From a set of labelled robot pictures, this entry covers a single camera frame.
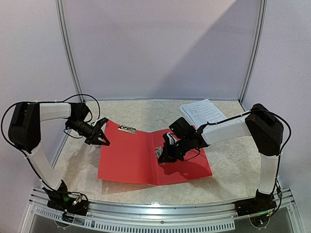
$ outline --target open red folder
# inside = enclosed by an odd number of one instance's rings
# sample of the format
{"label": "open red folder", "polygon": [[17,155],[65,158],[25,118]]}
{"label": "open red folder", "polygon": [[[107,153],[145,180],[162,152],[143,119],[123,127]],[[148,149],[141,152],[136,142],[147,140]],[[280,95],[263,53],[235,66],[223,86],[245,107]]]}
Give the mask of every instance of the open red folder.
{"label": "open red folder", "polygon": [[[118,130],[118,124],[108,121],[105,135],[110,146],[102,146],[98,178],[123,183],[166,185],[182,183],[212,175],[204,150],[189,161],[158,165],[156,147],[162,147],[163,134],[169,129],[136,134]],[[197,155],[189,151],[185,160]]]}

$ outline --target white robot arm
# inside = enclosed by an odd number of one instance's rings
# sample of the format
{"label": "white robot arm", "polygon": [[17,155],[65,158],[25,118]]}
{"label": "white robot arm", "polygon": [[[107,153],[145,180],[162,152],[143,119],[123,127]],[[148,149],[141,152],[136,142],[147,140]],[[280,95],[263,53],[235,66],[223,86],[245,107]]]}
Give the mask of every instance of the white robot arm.
{"label": "white robot arm", "polygon": [[[41,146],[40,123],[66,119],[66,129],[73,129],[85,137],[85,143],[109,146],[110,142],[101,129],[108,119],[101,118],[89,125],[84,122],[89,112],[85,103],[20,102],[15,105],[8,133],[12,145],[26,156],[34,172],[43,182],[43,189],[50,199],[48,207],[84,216],[89,204],[87,197],[84,195],[86,200],[83,200],[83,194],[68,192],[64,181],[52,169]],[[77,198],[69,197],[69,194],[76,195]]]}
{"label": "white robot arm", "polygon": [[274,209],[273,191],[279,167],[283,124],[272,114],[261,104],[255,104],[249,112],[218,123],[207,123],[197,130],[181,117],[170,126],[179,140],[169,133],[163,135],[165,143],[158,163],[183,161],[189,150],[231,138],[252,136],[261,156],[259,186],[254,199],[236,202],[236,210],[238,215],[243,216]]}

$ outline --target black cable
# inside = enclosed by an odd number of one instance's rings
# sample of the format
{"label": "black cable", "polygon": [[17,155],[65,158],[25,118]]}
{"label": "black cable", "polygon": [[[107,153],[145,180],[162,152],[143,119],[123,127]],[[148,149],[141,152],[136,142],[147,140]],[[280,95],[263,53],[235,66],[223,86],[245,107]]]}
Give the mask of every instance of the black cable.
{"label": "black cable", "polygon": [[273,215],[276,214],[276,212],[277,212],[277,211],[279,210],[279,208],[281,207],[281,204],[282,204],[282,198],[280,198],[280,202],[279,202],[279,204],[278,204],[278,207],[277,207],[275,210],[272,211],[272,213],[270,214],[269,217],[272,217]]}
{"label": "black cable", "polygon": [[[82,195],[83,197],[86,198],[86,201],[88,202],[88,198],[85,194],[83,193],[80,193],[79,195]],[[69,223],[72,223],[74,218],[72,216],[68,216],[67,213],[70,213],[70,209],[73,207],[74,205],[72,205],[71,207],[69,207],[69,209],[65,210],[62,214],[62,220],[65,221],[65,222],[69,222]],[[78,212],[78,211],[81,211],[81,210],[84,210],[85,208],[80,208],[80,209],[76,209],[74,210],[75,212]]]}
{"label": "black cable", "polygon": [[20,151],[20,152],[26,157],[26,159],[27,159],[27,161],[28,161],[30,167],[32,168],[32,170],[34,171],[34,173],[36,174],[36,176],[39,178],[39,180],[41,180],[42,183],[43,183],[47,188],[49,188],[50,190],[55,191],[55,192],[58,192],[58,191],[55,190],[55,189],[53,189],[53,188],[51,188],[51,187],[41,178],[41,176],[38,174],[38,172],[36,171],[36,169],[34,168],[34,166],[32,165],[32,163],[30,162],[30,160],[29,160],[27,154],[26,154],[24,151],[22,151],[21,149],[17,148],[12,142],[10,142],[10,141],[7,139],[7,137],[6,137],[5,134],[4,134],[4,130],[3,130],[3,122],[4,122],[4,118],[5,118],[6,114],[9,112],[9,110],[10,110],[11,108],[13,108],[14,106],[18,105],[18,104],[22,104],[22,103],[64,103],[64,102],[66,102],[67,100],[69,100],[69,99],[71,99],[71,98],[73,98],[73,97],[75,97],[75,96],[89,96],[89,97],[93,98],[93,99],[97,102],[98,110],[99,110],[98,117],[100,117],[100,105],[99,105],[98,101],[97,101],[93,96],[88,95],[88,94],[76,94],[76,95],[73,95],[73,96],[68,97],[67,99],[65,99],[65,100],[63,100],[63,101],[38,101],[38,102],[34,102],[34,101],[20,101],[20,102],[16,102],[16,103],[12,104],[10,107],[7,108],[7,110],[4,112],[4,114],[3,114],[3,116],[2,116],[2,119],[1,119],[1,126],[0,126],[0,128],[1,128],[1,134],[2,134],[2,137],[4,138],[4,140],[5,140],[9,145],[11,145],[12,147],[14,147],[14,148],[17,149],[18,151]]}
{"label": "black cable", "polygon": [[74,139],[83,138],[83,136],[81,136],[81,137],[74,137],[74,136],[70,135],[69,133],[67,133],[66,130],[70,130],[70,129],[64,129],[64,130],[63,130],[63,132],[64,132],[65,134],[67,134],[69,137],[72,137],[72,138],[74,138]]}
{"label": "black cable", "polygon": [[76,96],[89,96],[89,97],[91,97],[93,100],[95,100],[96,103],[97,103],[97,106],[98,106],[98,118],[97,118],[97,119],[100,118],[100,116],[101,116],[101,107],[100,107],[100,105],[99,105],[99,103],[98,103],[98,100],[95,99],[95,97],[93,97],[93,96],[91,96],[91,95],[89,95],[89,94],[76,94],[76,95],[72,95],[72,96],[68,97],[67,99],[63,100],[63,102],[65,102],[65,101],[67,101],[67,100],[69,100],[69,99],[71,99],[71,98],[73,98],[73,97],[76,97]]}
{"label": "black cable", "polygon": [[86,121],[86,123],[89,123],[89,122],[93,119],[93,114],[92,114],[92,112],[91,112],[91,111],[89,111],[89,113],[91,114],[91,119],[90,119],[90,120],[88,120],[88,121]]}
{"label": "black cable", "polygon": [[[250,110],[250,111],[248,111],[248,112],[245,112],[245,113],[243,113],[243,114],[241,114],[241,115],[234,116],[234,117],[231,117],[231,118],[222,120],[222,121],[217,122],[217,123],[209,123],[209,122],[207,122],[206,125],[217,125],[217,124],[221,124],[221,123],[224,123],[224,122],[226,122],[226,121],[233,120],[233,119],[236,119],[236,118],[239,118],[239,117],[242,117],[242,116],[245,116],[245,115],[254,113],[254,112],[265,112],[265,113],[268,113],[268,114],[271,114],[271,115],[277,117],[278,119],[280,119],[281,121],[283,121],[283,122],[285,123],[285,125],[287,126],[288,131],[289,131],[288,137],[287,137],[287,139],[285,140],[285,142],[283,143],[283,145],[281,146],[280,151],[279,151],[279,154],[278,154],[278,162],[277,162],[277,169],[276,169],[276,180],[275,180],[275,183],[274,183],[274,186],[273,186],[273,190],[272,190],[272,193],[274,193],[275,188],[276,188],[276,183],[277,183],[277,176],[278,176],[278,172],[279,172],[279,168],[280,168],[281,154],[282,154],[282,151],[283,151],[285,145],[288,143],[288,141],[290,140],[290,138],[291,138],[291,136],[292,136],[292,129],[291,129],[289,123],[288,123],[284,118],[280,117],[278,114],[275,114],[275,113],[273,113],[273,112],[270,112],[270,111],[267,111],[267,110],[264,110],[264,109],[254,109],[254,110]],[[280,198],[280,203],[279,203],[277,209],[274,209],[274,210],[272,211],[272,214],[271,214],[269,217],[273,216],[273,215],[279,210],[279,208],[280,208],[280,206],[281,206],[281,202],[282,202],[282,197]]]}
{"label": "black cable", "polygon": [[201,150],[200,150],[200,149],[198,149],[198,148],[195,148],[195,150],[197,150],[197,151],[198,151],[198,153],[197,153],[195,156],[193,156],[193,157],[191,157],[191,158],[189,158],[189,159],[184,160],[183,162],[185,162],[185,161],[189,161],[190,159],[194,159],[195,157],[199,156],[199,154],[201,153]]}

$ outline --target white paper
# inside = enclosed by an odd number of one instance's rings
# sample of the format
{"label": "white paper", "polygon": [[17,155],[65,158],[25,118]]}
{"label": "white paper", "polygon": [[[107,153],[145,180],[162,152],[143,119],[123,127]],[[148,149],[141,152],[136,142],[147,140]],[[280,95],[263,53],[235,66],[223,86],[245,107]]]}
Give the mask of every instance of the white paper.
{"label": "white paper", "polygon": [[179,107],[185,118],[196,128],[226,119],[224,114],[209,100],[183,104]]}

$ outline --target table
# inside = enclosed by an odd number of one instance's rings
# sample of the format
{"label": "table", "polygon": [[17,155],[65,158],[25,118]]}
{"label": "table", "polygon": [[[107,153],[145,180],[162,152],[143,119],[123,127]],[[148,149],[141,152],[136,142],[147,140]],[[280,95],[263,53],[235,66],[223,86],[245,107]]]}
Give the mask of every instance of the table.
{"label": "table", "polygon": [[[101,117],[138,130],[153,132],[168,128],[182,116],[178,107],[189,100],[100,101]],[[226,117],[243,112],[237,101],[213,101]],[[87,103],[98,116],[97,104]],[[116,183],[97,178],[100,146],[69,137],[54,170],[69,191],[79,191],[92,200],[136,204],[197,204],[247,198],[255,195],[260,174],[260,156],[252,137],[234,138],[204,149],[212,177],[165,186]]]}

